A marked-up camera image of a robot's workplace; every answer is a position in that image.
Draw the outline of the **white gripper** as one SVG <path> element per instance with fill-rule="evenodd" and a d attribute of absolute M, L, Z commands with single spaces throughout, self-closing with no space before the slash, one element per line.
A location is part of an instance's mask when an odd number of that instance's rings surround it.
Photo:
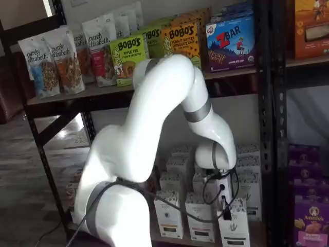
<path fill-rule="evenodd" d="M 228 203 L 232 199 L 231 177 L 225 177 L 217 180 L 216 185 L 221 192 L 218 196 L 217 205 L 222 207 L 222 216 L 224 220 L 231 220 L 231 213 Z"/>

